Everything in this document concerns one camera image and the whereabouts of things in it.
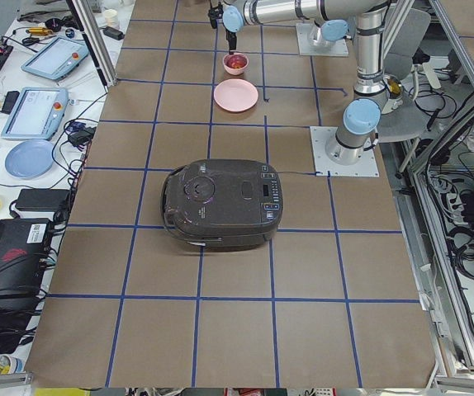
blue joint cap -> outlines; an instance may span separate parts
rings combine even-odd
[[[369,99],[352,101],[344,112],[344,125],[352,134],[368,134],[380,121],[380,107]]]
[[[327,21],[321,27],[321,35],[327,41],[338,41],[343,39],[348,32],[348,24],[343,19]]]
[[[228,6],[222,14],[224,27],[232,33],[237,33],[244,26],[244,18],[235,6]]]

barcode label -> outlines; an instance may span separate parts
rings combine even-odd
[[[27,243],[42,243],[45,236],[46,224],[32,224]]]

bowl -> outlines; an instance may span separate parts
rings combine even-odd
[[[245,54],[227,54],[222,59],[224,70],[232,76],[238,76],[248,67],[248,57]]]

blue plate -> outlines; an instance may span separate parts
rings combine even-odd
[[[54,145],[47,140],[32,139],[15,146],[6,157],[6,170],[23,179],[37,177],[52,167]]]

mounting plate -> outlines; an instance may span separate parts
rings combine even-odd
[[[296,24],[297,32],[297,44],[300,47],[300,55],[317,55],[317,56],[337,56],[347,57],[349,51],[345,40],[338,40],[330,45],[315,46],[309,42],[309,34],[312,30],[313,24],[311,23],[298,23]]]
[[[320,172],[318,176],[349,176],[379,177],[377,161],[372,150],[364,151],[362,157],[353,165],[340,165],[334,162],[325,152],[325,144],[329,137],[334,136],[338,128],[335,126],[311,126],[310,139],[314,154],[314,168]]]

